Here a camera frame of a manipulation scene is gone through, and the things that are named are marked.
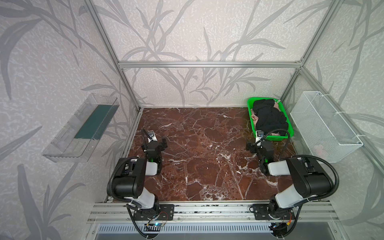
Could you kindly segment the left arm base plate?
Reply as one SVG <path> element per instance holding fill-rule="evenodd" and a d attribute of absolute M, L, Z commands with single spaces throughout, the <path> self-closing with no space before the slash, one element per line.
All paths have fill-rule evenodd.
<path fill-rule="evenodd" d="M 155 205 L 151 209 L 138 210 L 134 212 L 135 221 L 144 221 L 150 219 L 156 219 L 160 221 L 173 220 L 175 213 L 175 205 L 173 204 L 160 204 Z"/>

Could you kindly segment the black shirt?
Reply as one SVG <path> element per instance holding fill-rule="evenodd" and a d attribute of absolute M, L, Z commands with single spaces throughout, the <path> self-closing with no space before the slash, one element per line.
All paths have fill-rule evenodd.
<path fill-rule="evenodd" d="M 255 126 L 256 131 L 263 131 L 265 134 L 271 132 L 271 136 L 285 136 L 289 124 L 287 117 L 280 110 L 274 99 L 261 99 L 253 103 L 252 110 L 259 117 Z"/>

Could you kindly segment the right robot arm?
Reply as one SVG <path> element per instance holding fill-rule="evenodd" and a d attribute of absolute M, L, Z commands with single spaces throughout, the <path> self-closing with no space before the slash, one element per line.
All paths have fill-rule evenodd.
<path fill-rule="evenodd" d="M 267 210 L 271 214 L 328 198 L 339 188 L 340 177 L 336 169 L 319 157 L 295 155 L 275 161 L 274 146 L 266 141 L 247 143 L 246 149 L 257 155 L 264 175 L 290 176 L 293 181 L 291 186 L 270 200 Z"/>

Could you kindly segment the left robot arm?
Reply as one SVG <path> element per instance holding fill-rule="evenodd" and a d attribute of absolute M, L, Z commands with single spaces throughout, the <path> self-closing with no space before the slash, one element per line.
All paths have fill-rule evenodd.
<path fill-rule="evenodd" d="M 160 211 L 158 197 L 145 188 L 147 176 L 161 174 L 162 152 L 168 147 L 167 140 L 151 140 L 144 145 L 143 158 L 121 158 L 118 161 L 107 185 L 107 194 L 114 200 L 126 203 L 132 211 L 155 213 Z"/>

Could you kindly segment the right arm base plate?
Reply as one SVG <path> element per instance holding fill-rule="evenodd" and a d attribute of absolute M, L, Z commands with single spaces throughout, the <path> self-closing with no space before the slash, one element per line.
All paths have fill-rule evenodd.
<path fill-rule="evenodd" d="M 292 221 L 296 219 L 292 208 L 282 209 L 274 203 L 253 204 L 249 211 L 254 214 L 255 220 Z"/>

